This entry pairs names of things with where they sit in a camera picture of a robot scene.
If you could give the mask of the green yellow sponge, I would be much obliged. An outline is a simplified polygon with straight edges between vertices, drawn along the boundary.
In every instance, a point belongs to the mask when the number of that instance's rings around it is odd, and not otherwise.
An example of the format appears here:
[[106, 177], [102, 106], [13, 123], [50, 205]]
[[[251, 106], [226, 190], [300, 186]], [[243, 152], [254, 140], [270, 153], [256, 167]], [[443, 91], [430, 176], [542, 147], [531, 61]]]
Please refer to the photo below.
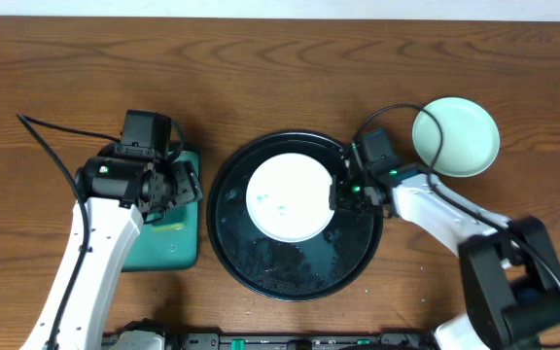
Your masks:
[[182, 229], [186, 225], [186, 220], [182, 217], [165, 217], [161, 220], [151, 223], [151, 230], [157, 232], [166, 232]]

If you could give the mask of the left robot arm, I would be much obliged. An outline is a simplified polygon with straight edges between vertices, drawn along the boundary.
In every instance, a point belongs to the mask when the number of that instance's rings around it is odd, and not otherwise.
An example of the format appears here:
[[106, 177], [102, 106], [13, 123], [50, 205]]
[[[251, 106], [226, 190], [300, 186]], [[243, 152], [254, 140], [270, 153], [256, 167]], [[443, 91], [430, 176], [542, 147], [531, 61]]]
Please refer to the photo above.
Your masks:
[[78, 180], [87, 191], [76, 204], [65, 253], [26, 349], [163, 349], [160, 332], [103, 336], [124, 272], [184, 270], [197, 259], [199, 156], [159, 159], [92, 157]]

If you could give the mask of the white plate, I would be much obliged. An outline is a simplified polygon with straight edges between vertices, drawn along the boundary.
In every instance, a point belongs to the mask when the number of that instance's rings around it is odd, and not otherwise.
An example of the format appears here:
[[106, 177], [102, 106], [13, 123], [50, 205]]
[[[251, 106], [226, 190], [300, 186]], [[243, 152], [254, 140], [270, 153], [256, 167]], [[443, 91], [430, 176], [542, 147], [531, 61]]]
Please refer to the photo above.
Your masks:
[[333, 177], [313, 157], [285, 153], [264, 161], [246, 188], [246, 208], [267, 237], [285, 243], [313, 238], [331, 222]]

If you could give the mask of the light green plate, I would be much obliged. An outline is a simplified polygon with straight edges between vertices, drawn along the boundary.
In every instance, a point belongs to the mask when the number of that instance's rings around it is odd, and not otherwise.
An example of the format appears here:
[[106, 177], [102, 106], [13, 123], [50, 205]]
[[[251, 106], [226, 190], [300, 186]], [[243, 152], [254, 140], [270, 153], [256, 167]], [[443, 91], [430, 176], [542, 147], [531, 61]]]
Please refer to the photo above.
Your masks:
[[444, 97], [419, 112], [412, 127], [418, 156], [440, 174], [471, 177], [485, 171], [500, 150], [492, 116], [461, 97]]

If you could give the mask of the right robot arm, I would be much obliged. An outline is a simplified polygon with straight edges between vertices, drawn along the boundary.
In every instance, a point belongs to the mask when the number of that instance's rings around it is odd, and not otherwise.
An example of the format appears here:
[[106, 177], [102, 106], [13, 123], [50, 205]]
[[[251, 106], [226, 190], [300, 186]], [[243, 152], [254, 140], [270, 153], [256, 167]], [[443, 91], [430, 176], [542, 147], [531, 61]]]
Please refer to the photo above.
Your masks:
[[560, 262], [543, 223], [489, 212], [441, 183], [431, 166], [402, 165], [377, 129], [341, 154], [333, 209], [387, 210], [459, 259], [466, 311], [433, 332], [437, 349], [540, 349], [560, 325]]

